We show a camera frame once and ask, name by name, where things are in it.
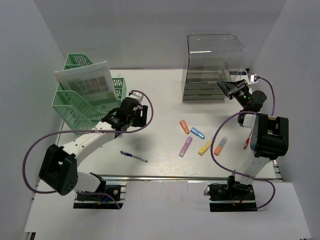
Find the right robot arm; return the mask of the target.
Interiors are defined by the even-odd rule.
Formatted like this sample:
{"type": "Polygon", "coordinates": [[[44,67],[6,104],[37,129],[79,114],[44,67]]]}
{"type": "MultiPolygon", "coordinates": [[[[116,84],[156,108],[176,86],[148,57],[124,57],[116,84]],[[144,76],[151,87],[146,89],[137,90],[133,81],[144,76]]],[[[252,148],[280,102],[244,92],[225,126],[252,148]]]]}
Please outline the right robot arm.
{"type": "Polygon", "coordinates": [[[219,88],[230,100],[243,107],[237,117],[241,127],[251,129],[250,149],[253,157],[228,177],[226,195],[236,200],[251,190],[253,178],[269,163],[284,156],[289,148],[289,119],[260,113],[267,96],[260,90],[250,93],[245,80],[219,81],[219,88]]]}

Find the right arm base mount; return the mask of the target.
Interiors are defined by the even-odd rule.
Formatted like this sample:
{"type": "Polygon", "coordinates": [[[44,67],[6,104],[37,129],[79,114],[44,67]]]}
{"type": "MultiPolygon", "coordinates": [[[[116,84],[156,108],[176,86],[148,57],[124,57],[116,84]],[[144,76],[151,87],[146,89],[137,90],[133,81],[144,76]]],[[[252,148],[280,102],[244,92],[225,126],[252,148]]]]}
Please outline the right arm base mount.
{"type": "Polygon", "coordinates": [[[254,212],[257,204],[253,187],[248,191],[230,188],[227,184],[211,183],[203,191],[209,197],[212,213],[254,212]]]}

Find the document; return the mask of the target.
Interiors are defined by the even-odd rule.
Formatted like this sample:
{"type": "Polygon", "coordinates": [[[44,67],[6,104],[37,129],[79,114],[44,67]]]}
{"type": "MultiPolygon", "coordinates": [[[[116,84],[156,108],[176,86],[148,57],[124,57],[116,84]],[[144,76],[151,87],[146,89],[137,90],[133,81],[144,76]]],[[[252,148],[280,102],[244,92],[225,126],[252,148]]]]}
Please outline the document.
{"type": "Polygon", "coordinates": [[[64,90],[76,92],[102,112],[108,105],[117,104],[121,100],[107,61],[55,71],[54,75],[64,90]]]}

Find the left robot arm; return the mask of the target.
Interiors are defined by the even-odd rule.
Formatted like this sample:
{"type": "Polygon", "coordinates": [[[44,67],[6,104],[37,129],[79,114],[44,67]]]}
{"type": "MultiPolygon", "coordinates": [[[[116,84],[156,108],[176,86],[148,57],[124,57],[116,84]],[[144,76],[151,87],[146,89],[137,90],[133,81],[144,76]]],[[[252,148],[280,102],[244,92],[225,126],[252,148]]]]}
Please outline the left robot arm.
{"type": "Polygon", "coordinates": [[[62,146],[48,147],[39,177],[61,196],[71,191],[88,192],[94,199],[105,196],[106,182],[95,173],[78,171],[81,162],[104,144],[115,140],[129,127],[147,124],[148,107],[142,105],[143,95],[133,92],[111,110],[89,133],[62,146]]]}

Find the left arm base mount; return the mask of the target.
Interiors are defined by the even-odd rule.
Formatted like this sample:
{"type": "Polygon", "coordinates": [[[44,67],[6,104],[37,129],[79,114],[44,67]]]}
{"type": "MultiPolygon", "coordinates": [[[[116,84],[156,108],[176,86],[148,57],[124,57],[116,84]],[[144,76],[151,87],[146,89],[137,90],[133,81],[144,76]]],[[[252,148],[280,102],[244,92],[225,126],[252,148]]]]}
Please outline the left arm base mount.
{"type": "Polygon", "coordinates": [[[106,182],[105,195],[92,195],[76,192],[73,208],[87,210],[119,210],[126,199],[127,183],[106,182]]]}

